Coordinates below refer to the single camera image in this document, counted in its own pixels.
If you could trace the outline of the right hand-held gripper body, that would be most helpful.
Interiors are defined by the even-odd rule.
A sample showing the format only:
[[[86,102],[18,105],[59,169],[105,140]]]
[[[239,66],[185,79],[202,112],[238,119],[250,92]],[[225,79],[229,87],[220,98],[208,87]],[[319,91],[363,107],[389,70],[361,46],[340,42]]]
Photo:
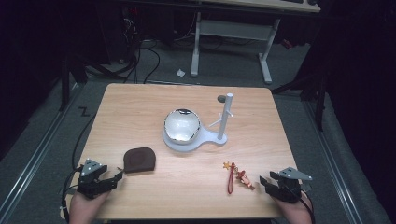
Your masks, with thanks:
[[[285,168],[279,172],[280,179],[276,181],[277,191],[273,196],[282,202],[296,203],[301,199],[301,180],[311,181],[311,175],[304,174],[292,167]]]

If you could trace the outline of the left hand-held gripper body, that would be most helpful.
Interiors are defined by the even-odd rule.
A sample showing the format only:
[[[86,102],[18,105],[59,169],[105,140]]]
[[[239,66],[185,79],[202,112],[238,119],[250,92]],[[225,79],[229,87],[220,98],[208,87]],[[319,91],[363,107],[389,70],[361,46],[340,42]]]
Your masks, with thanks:
[[[88,199],[107,192],[106,182],[99,179],[106,171],[106,165],[91,159],[85,160],[78,178],[78,192]]]

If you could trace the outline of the brown pouch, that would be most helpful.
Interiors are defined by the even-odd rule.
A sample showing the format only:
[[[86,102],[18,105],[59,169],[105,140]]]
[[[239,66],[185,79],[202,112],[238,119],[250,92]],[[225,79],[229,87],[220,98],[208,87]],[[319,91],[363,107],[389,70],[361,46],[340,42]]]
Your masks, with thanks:
[[[124,154],[123,164],[126,174],[153,171],[156,155],[150,147],[132,148]]]

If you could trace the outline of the red strap toy keychain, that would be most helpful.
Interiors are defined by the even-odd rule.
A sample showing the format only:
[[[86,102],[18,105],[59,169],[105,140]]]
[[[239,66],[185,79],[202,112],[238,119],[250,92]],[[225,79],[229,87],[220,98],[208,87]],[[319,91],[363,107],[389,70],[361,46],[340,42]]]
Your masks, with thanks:
[[[234,181],[237,180],[242,186],[247,189],[254,190],[252,181],[248,178],[245,170],[240,170],[234,162],[226,161],[223,163],[223,168],[228,171],[227,193],[233,193]]]

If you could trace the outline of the person's right hand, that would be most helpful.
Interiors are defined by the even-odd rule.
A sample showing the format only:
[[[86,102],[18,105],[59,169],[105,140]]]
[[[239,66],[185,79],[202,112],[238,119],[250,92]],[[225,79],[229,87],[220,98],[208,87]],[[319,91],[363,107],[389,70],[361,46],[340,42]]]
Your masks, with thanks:
[[[302,193],[301,199],[303,200],[302,202],[287,203],[273,198],[289,224],[313,224],[309,213],[309,211],[313,212],[312,202],[304,192]]]

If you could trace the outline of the person's left hand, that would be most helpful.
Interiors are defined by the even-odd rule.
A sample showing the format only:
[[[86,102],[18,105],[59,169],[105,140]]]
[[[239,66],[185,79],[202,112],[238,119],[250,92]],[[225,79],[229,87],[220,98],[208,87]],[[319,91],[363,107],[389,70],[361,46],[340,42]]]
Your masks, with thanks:
[[[91,224],[109,194],[108,191],[89,200],[83,194],[76,192],[70,203],[69,224]]]

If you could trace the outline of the white stand with pegs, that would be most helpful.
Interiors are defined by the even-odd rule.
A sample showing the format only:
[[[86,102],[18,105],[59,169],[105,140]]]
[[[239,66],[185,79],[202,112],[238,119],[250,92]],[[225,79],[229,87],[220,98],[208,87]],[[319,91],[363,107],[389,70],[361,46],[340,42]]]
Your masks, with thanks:
[[[197,149],[201,145],[207,144],[207,143],[216,144],[216,145],[220,145],[220,146],[224,145],[228,141],[227,135],[225,133],[228,117],[233,116],[233,113],[231,112],[231,105],[233,102],[233,94],[227,93],[224,96],[226,97],[226,101],[224,103],[223,111],[219,114],[219,119],[217,121],[213,122],[212,124],[210,124],[210,127],[212,127],[216,124],[219,125],[219,129],[216,132],[208,130],[206,128],[206,126],[201,122],[201,129],[198,132],[196,138],[187,145],[178,145],[178,144],[171,142],[165,136],[164,129],[163,129],[163,141],[165,142],[165,144],[169,148],[171,148],[177,152],[190,152],[190,151]]]

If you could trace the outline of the silver metal bowl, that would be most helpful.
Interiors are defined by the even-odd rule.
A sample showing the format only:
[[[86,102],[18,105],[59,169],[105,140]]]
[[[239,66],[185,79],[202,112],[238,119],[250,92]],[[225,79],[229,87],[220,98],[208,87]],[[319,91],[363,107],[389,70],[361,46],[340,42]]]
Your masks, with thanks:
[[[164,119],[165,136],[173,143],[187,145],[201,129],[201,121],[195,112],[179,108],[170,112]]]

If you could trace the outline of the black metal stand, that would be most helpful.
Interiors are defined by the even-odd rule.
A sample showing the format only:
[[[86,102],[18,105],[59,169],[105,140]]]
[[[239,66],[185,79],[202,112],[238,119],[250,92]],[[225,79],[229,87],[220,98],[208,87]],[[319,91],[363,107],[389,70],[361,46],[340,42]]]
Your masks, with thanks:
[[[101,64],[96,63],[82,55],[69,53],[62,61],[62,98],[60,110],[64,111],[69,104],[70,99],[70,76],[73,76],[77,84],[86,84],[88,81],[88,76],[85,71],[86,66],[90,66],[100,72],[105,77],[110,77],[114,79],[121,79],[116,72],[112,72]]]
[[[298,77],[295,80],[271,90],[272,94],[280,94],[286,90],[302,88],[300,98],[302,101],[316,101],[314,120],[317,128],[322,132],[322,117],[325,109],[325,92],[329,75],[329,61],[318,63],[315,68],[306,76]]]

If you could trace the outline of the white-legged desk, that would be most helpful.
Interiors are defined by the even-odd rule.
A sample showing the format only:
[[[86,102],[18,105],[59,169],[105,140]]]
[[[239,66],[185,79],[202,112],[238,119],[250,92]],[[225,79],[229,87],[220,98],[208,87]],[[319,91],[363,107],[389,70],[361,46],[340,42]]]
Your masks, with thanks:
[[[269,12],[290,12],[298,15],[318,14],[321,11],[316,0],[194,0],[198,7],[246,7],[265,9]],[[266,84],[272,83],[267,57],[276,37],[281,22],[276,16],[269,25],[253,24],[252,22],[226,21],[224,19],[202,19],[201,12],[196,13],[194,49],[191,58],[191,76],[199,74],[200,37],[202,35],[230,37],[248,40],[264,41],[266,46],[258,54],[262,76]]]

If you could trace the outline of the metal floor rail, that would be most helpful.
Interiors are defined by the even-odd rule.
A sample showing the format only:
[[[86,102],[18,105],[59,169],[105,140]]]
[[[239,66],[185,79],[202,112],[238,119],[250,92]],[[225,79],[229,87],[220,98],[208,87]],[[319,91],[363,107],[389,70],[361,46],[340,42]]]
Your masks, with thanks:
[[[334,184],[338,198],[345,210],[347,219],[350,224],[362,224],[361,215],[352,199],[351,192],[347,183],[345,182],[341,171],[334,159],[330,146],[325,138],[323,131],[321,131],[316,124],[314,107],[311,103],[303,102],[304,110],[309,117],[310,123],[313,126],[316,136],[320,143],[320,150],[323,154],[325,164],[329,171],[330,177]]]
[[[83,84],[73,84],[69,102],[60,110],[61,87],[57,86],[46,102],[29,119],[26,128],[0,161],[0,224],[6,224],[36,171],[50,150],[70,105],[76,100]]]

